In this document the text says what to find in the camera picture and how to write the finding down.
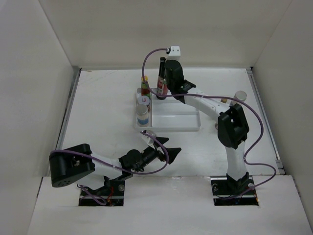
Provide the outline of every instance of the cable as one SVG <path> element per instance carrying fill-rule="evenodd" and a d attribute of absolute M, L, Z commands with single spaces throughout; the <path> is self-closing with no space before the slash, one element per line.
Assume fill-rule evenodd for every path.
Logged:
<path fill-rule="evenodd" d="M 142 64 L 142 69 L 141 69 L 141 73 L 142 73 L 142 79 L 143 79 L 143 82 L 147 85 L 147 88 L 148 90 L 154 94 L 154 95 L 158 95 L 160 97 L 179 97 L 179 96 L 195 96 L 195 97 L 201 97 L 201 98 L 207 98 L 207 99 L 230 99 L 230 100 L 233 100 L 233 101 L 236 101 L 244 106 L 246 106 L 250 111 L 253 112 L 253 114 L 256 116 L 256 118 L 258 119 L 259 123 L 260 123 L 260 127 L 261 127 L 261 133 L 260 133 L 260 136 L 259 138 L 250 146 L 250 148 L 245 152 L 244 154 L 244 162 L 247 164 L 247 165 L 264 165 L 264 166 L 268 166 L 270 168 L 272 168 L 274 170 L 274 174 L 269 177 L 267 180 L 264 180 L 263 182 L 255 185 L 254 187 L 251 187 L 247 190 L 245 190 L 244 192 L 240 193 L 239 195 L 235 195 L 235 196 L 232 196 L 232 197 L 227 197 L 225 198 L 224 200 L 228 200 L 228 199 L 233 199 L 233 198 L 237 198 L 237 197 L 240 197 L 242 195 L 244 195 L 245 193 L 251 191 L 251 190 L 254 190 L 256 187 L 262 185 L 262 184 L 265 184 L 266 182 L 270 181 L 271 179 L 273 179 L 276 174 L 277 174 L 277 171 L 276 169 L 269 165 L 269 164 L 265 164 L 265 163 L 248 163 L 246 161 L 246 156 L 247 154 L 251 151 L 251 149 L 261 140 L 263 134 L 264 134 L 264 126 L 263 126 L 263 123 L 262 123 L 262 120 L 260 118 L 260 116 L 257 114 L 257 112 L 248 104 L 242 102 L 241 100 L 238 100 L 238 99 L 235 99 L 235 98 L 232 98 L 232 97 L 228 97 L 228 96 L 217 96 L 217 95 L 201 95 L 201 94 L 157 94 L 155 93 L 154 91 L 151 90 L 151 88 L 149 87 L 149 84 L 148 82 L 145 80 L 145 76 L 144 76 L 144 69 L 145 69 L 145 65 L 146 65 L 146 62 L 147 62 L 147 59 L 149 58 L 149 56 L 157 51 L 168 51 L 167 48 L 159 48 L 159 49 L 155 49 L 153 51 L 151 51 L 150 53 L 147 54 L 147 56 L 145 57 L 144 61 L 143 61 L 143 64 Z"/>
<path fill-rule="evenodd" d="M 106 165 L 106 166 L 109 166 L 109 167 L 112 167 L 112 168 L 115 168 L 115 169 L 118 169 L 118 170 L 122 170 L 122 171 L 125 171 L 127 173 L 134 174 L 134 175 L 151 175 L 151 174 L 155 174 L 155 173 L 158 173 L 158 172 L 162 171 L 168 165 L 168 162 L 169 162 L 169 159 L 170 159 L 166 148 L 155 137 L 153 137 L 153 136 L 151 136 L 148 133 L 145 133 L 143 131 L 141 131 L 140 133 L 145 135 L 145 136 L 150 137 L 151 139 L 153 139 L 154 142 L 156 142 L 162 148 L 163 152 L 165 153 L 166 162 L 165 162 L 164 166 L 161 167 L 160 169 L 152 171 L 152 172 L 133 172 L 133 171 L 130 171 L 130 170 L 123 169 L 121 167 L 113 166 L 112 164 L 106 163 L 106 162 L 104 162 L 104 161 L 102 161 L 102 160 L 100 160 L 100 159 L 98 159 L 98 158 L 96 158 L 94 156 L 87 155 L 87 154 L 84 154 L 84 153 L 75 152 L 75 151 L 70 151 L 70 150 L 53 150 L 53 151 L 50 152 L 50 154 L 53 154 L 53 153 L 75 154 L 75 155 L 79 155 L 79 156 L 82 156 L 82 157 L 93 159 L 93 160 L 95 160 L 95 161 L 97 161 L 99 163 L 102 163 L 103 165 Z"/>
<path fill-rule="evenodd" d="M 90 192 L 88 192 L 88 190 L 83 186 L 83 185 L 79 185 L 79 188 L 82 189 L 82 191 L 84 191 L 89 197 L 91 197 L 96 203 L 98 203 L 101 206 L 105 206 L 107 204 L 107 201 L 98 195 L 92 195 Z"/>

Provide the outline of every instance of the purple cable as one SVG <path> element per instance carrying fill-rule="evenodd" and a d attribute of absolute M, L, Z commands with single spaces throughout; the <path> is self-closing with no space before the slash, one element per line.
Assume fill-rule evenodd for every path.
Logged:
<path fill-rule="evenodd" d="M 242 102 L 241 100 L 238 100 L 238 99 L 235 99 L 235 98 L 232 98 L 232 97 L 228 97 L 228 96 L 216 96 L 216 95 L 201 95 L 201 94 L 157 94 L 155 93 L 154 91 L 151 90 L 151 88 L 149 87 L 149 84 L 148 82 L 145 80 L 145 76 L 144 76 L 144 70 L 145 70 L 145 65 L 146 65 L 146 62 L 147 62 L 147 59 L 148 57 L 157 52 L 157 51 L 168 51 L 167 48 L 159 48 L 159 49 L 155 49 L 153 51 L 151 51 L 147 56 L 146 58 L 144 59 L 143 61 L 143 64 L 142 64 L 142 70 L 141 70 L 141 73 L 142 73 L 142 79 L 144 81 L 144 83 L 147 85 L 147 88 L 148 90 L 154 94 L 154 95 L 158 95 L 160 97 L 179 97 L 179 96 L 195 96 L 195 97 L 201 97 L 201 98 L 207 98 L 207 99 L 230 99 L 230 100 L 233 100 L 233 101 L 236 101 L 244 106 L 246 106 L 249 110 L 251 110 L 253 112 L 253 114 L 256 116 L 256 118 L 258 119 L 259 123 L 260 123 L 260 127 L 261 127 L 261 133 L 260 133 L 260 136 L 259 138 L 250 146 L 250 148 L 245 152 L 244 154 L 244 162 L 247 164 L 247 165 L 264 165 L 264 166 L 268 166 L 270 168 L 272 168 L 274 170 L 274 174 L 269 177 L 267 180 L 264 180 L 263 182 L 255 185 L 254 187 L 251 187 L 247 190 L 245 190 L 244 192 L 240 193 L 239 195 L 236 195 L 236 196 L 232 196 L 232 197 L 228 197 L 228 198 L 225 198 L 224 200 L 229 200 L 229 199 L 233 199 L 233 198 L 236 198 L 236 197 L 241 197 L 242 195 L 244 195 L 245 193 L 251 191 L 251 190 L 254 190 L 256 187 L 262 185 L 262 184 L 265 184 L 266 182 L 270 181 L 271 179 L 273 179 L 275 176 L 276 176 L 276 169 L 269 165 L 269 164 L 266 164 L 266 163 L 248 163 L 246 161 L 246 156 L 247 154 L 251 151 L 251 149 L 261 140 L 263 134 L 264 134 L 264 126 L 263 126 L 263 123 L 262 123 L 262 120 L 260 118 L 260 116 L 257 114 L 257 112 L 248 104 Z"/>
<path fill-rule="evenodd" d="M 107 204 L 107 201 L 103 197 L 98 196 L 98 195 L 92 195 L 90 192 L 88 192 L 88 190 L 83 185 L 80 185 L 79 188 L 81 188 L 82 191 L 88 194 L 88 196 L 91 197 L 99 205 L 105 206 Z"/>
<path fill-rule="evenodd" d="M 145 135 L 145 136 L 148 136 L 150 137 L 151 139 L 153 139 L 163 150 L 163 152 L 165 153 L 166 155 L 166 163 L 164 164 L 163 167 L 161 167 L 160 169 L 158 170 L 155 170 L 155 171 L 152 171 L 152 172 L 133 172 L 133 171 L 130 171 L 130 170 L 126 170 L 126 169 L 123 169 L 121 167 L 117 167 L 117 166 L 113 166 L 112 164 L 109 164 L 109 163 L 106 163 L 94 156 L 91 156 L 91 155 L 87 155 L 87 154 L 84 154 L 84 153 L 79 153 L 79 152 L 75 152 L 75 151 L 70 151 L 70 150 L 53 150 L 51 151 L 50 154 L 52 153 L 69 153 L 69 154 L 75 154 L 75 155 L 79 155 L 79 156 L 83 156 L 83 157 L 86 157 L 86 158 L 90 158 L 90 159 L 93 159 L 99 163 L 102 163 L 103 165 L 106 165 L 106 166 L 109 166 L 109 167 L 112 167 L 112 168 L 115 168 L 115 169 L 118 169 L 118 170 L 122 170 L 122 171 L 125 171 L 127 173 L 131 173 L 131 174 L 134 174 L 134 175 L 151 175 L 151 174 L 155 174 L 155 173 L 158 173 L 159 171 L 162 171 L 167 165 L 168 165 L 168 162 L 169 162 L 169 155 L 168 155 L 168 152 L 166 150 L 166 148 L 163 146 L 163 144 L 161 144 L 155 137 L 141 131 L 140 132 L 141 134 Z"/>

